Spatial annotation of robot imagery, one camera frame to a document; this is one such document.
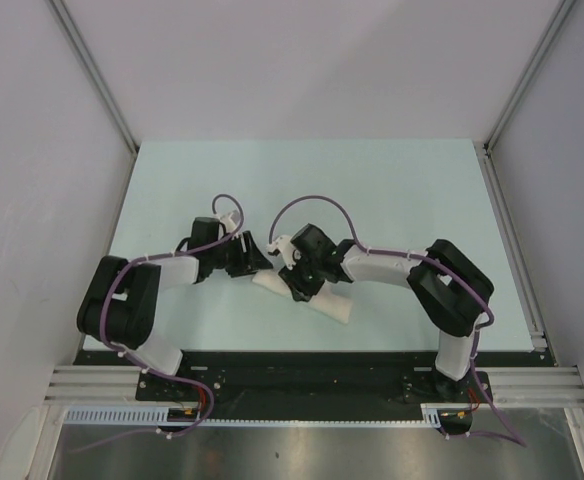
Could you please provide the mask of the white cloth napkin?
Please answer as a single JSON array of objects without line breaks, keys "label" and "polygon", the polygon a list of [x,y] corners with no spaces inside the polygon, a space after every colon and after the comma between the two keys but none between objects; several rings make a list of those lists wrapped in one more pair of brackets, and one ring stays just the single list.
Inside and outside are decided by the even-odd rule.
[{"label": "white cloth napkin", "polygon": [[[273,271],[260,271],[256,273],[252,282],[284,298],[293,299],[292,292],[286,283]],[[330,284],[324,284],[319,292],[309,301],[296,301],[308,308],[315,310],[327,317],[336,320],[340,324],[348,325],[352,311],[353,301],[332,292]]]}]

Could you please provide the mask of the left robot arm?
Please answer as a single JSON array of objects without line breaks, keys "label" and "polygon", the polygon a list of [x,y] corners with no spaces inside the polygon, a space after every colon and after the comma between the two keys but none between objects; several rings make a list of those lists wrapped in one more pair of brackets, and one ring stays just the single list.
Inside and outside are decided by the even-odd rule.
[{"label": "left robot arm", "polygon": [[258,249],[252,234],[238,231],[240,222],[238,211],[222,217],[197,217],[190,235],[173,253],[138,262],[103,257],[77,313],[79,332],[159,372],[157,385],[169,398],[186,397],[193,376],[180,367],[183,353],[155,328],[159,293],[201,283],[216,270],[231,278],[270,270],[272,263]]}]

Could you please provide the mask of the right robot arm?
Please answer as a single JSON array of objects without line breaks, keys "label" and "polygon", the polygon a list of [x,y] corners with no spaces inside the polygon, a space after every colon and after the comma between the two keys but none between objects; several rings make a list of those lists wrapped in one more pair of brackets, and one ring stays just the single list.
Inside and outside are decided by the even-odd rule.
[{"label": "right robot arm", "polygon": [[478,348],[478,331],[494,315],[494,285],[453,243],[439,239],[424,251],[366,248],[356,238],[334,243],[308,224],[267,246],[283,258],[279,277],[293,300],[310,302],[326,284],[375,282],[410,290],[439,330],[433,388],[445,401],[469,389],[467,376]]}]

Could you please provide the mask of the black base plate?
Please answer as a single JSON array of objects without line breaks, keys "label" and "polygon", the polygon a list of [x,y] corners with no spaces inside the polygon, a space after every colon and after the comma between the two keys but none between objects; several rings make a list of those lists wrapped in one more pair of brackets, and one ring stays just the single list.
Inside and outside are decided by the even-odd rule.
[{"label": "black base plate", "polygon": [[140,372],[135,400],[180,405],[213,393],[212,419],[384,422],[415,420],[423,404],[467,407],[492,392],[485,367],[551,367],[546,352],[483,352],[478,377],[434,370],[431,352],[188,352],[177,374]]}]

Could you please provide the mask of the front aluminium rail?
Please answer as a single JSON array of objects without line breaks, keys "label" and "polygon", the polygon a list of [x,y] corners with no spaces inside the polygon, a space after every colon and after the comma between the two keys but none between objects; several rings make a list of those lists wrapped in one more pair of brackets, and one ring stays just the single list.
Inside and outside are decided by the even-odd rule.
[{"label": "front aluminium rail", "polygon": [[[500,408],[584,408],[584,385],[575,367],[483,369]],[[133,366],[59,366],[46,404],[128,405],[135,401],[140,369]]]}]

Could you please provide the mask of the aluminium rail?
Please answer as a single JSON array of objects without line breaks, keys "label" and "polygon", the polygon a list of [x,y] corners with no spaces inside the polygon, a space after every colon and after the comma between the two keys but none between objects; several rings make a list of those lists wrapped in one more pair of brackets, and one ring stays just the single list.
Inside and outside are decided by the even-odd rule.
[{"label": "aluminium rail", "polygon": [[[584,408],[584,385],[575,367],[483,369],[500,408]],[[59,366],[46,404],[128,405],[135,401],[140,369],[133,366]]]},{"label": "aluminium rail", "polygon": [[535,351],[546,351],[550,345],[546,336],[542,313],[533,290],[519,238],[497,177],[493,159],[484,145],[475,145],[479,165],[490,197],[506,256],[512,271],[523,314]]}]

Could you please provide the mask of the right side aluminium rail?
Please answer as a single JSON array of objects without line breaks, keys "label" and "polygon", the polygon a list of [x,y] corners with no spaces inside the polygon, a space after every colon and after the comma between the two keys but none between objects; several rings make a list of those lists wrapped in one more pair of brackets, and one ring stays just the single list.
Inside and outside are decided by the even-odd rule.
[{"label": "right side aluminium rail", "polygon": [[497,177],[493,159],[484,145],[475,145],[479,165],[490,197],[506,256],[512,271],[523,314],[535,351],[546,351],[550,345],[546,336],[542,313],[533,290],[519,238]]}]

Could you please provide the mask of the left aluminium corner post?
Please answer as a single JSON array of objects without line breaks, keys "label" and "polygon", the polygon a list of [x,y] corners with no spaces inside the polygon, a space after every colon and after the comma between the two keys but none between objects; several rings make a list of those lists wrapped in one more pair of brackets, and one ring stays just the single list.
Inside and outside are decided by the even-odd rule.
[{"label": "left aluminium corner post", "polygon": [[91,84],[116,132],[125,144],[127,150],[133,156],[136,156],[140,150],[140,146],[135,140],[132,130],[126,121],[125,116],[123,115],[123,112],[116,101],[100,66],[98,65],[98,62],[91,51],[91,48],[85,40],[78,23],[74,19],[67,2],[62,0],[46,0],[45,4],[50,10],[53,19],[58,24],[79,66],[85,73],[88,82]]}]

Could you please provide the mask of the aluminium corner post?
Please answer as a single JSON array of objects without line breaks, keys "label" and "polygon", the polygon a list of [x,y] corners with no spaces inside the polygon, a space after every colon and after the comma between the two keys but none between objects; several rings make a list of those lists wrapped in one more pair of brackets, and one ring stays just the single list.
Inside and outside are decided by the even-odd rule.
[{"label": "aluminium corner post", "polygon": [[67,2],[62,0],[46,0],[45,4],[50,10],[53,19],[58,24],[79,66],[85,73],[88,82],[91,84],[116,132],[125,144],[127,150],[133,156],[136,156],[140,150],[140,146],[135,140],[132,130],[126,121],[125,116],[123,115],[123,112],[116,101],[100,66],[98,65],[98,62],[91,51],[91,48],[85,40],[78,23],[74,19]]},{"label": "aluminium corner post", "polygon": [[494,125],[483,141],[483,150],[491,155],[499,143],[503,133],[513,120],[517,110],[525,99],[528,90],[541,71],[545,60],[549,57],[555,43],[558,41],[563,28],[568,23],[574,9],[578,6],[577,0],[561,0],[554,9],[547,25],[532,50],[514,88],[508,95]]}]

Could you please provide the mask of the right aluminium corner post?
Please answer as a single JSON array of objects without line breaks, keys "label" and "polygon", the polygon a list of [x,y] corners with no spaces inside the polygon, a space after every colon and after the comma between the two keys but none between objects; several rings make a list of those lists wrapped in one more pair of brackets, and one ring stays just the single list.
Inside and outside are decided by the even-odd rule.
[{"label": "right aluminium corner post", "polygon": [[483,141],[483,150],[491,155],[499,143],[503,133],[513,120],[517,110],[525,99],[528,90],[541,71],[545,60],[549,57],[555,43],[558,41],[563,28],[568,23],[574,9],[578,6],[577,0],[561,0],[554,9],[547,25],[532,50],[514,88],[508,95],[494,125]]}]

